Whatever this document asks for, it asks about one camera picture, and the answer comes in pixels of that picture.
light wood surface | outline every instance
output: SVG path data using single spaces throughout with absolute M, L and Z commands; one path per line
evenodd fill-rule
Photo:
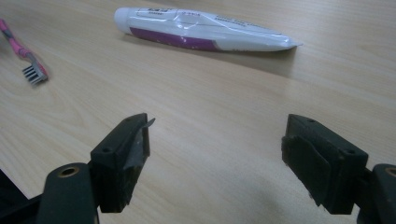
M 178 7 L 278 30 L 272 53 L 178 49 L 125 35 L 118 7 Z M 151 156 L 129 206 L 101 223 L 356 223 L 317 208 L 281 160 L 288 114 L 316 119 L 396 163 L 396 2 L 0 0 L 0 18 L 49 70 L 0 38 L 0 168 L 28 196 L 53 169 L 88 162 L 124 118 L 146 112 Z

wood grain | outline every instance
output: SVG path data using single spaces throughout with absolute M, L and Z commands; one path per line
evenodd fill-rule
M 272 53 L 178 49 L 119 32 L 118 7 L 179 7 L 266 26 L 304 43 Z M 146 112 L 151 157 L 131 204 L 101 223 L 356 223 L 317 208 L 280 158 L 287 115 L 316 119 L 395 163 L 396 3 L 0 0 L 0 18 L 48 68 L 0 38 L 0 168 L 28 196 L 47 173 Z

white toothpaste tube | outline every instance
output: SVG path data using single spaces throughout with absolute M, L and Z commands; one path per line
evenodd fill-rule
M 188 9 L 121 7 L 114 21 L 126 34 L 185 49 L 276 51 L 301 45 L 246 21 Z

toothbrush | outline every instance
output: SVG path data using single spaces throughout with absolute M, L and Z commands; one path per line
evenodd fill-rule
M 47 80 L 48 75 L 43 65 L 33 55 L 32 51 L 24 48 L 20 43 L 18 43 L 14 35 L 9 30 L 8 26 L 6 25 L 6 22 L 2 19 L 0 19 L 0 30 L 3 32 L 14 52 L 23 59 L 28 59 L 31 62 L 31 65 L 29 67 L 22 70 L 26 79 L 32 85 L 36 85 L 41 81 Z

white cap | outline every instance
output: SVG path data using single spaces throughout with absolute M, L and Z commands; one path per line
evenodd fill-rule
M 128 25 L 128 14 L 129 8 L 128 7 L 120 7 L 117 9 L 116 13 L 114 13 L 114 22 L 117 24 L 119 30 L 123 31 L 126 34 L 131 33 L 131 29 Z

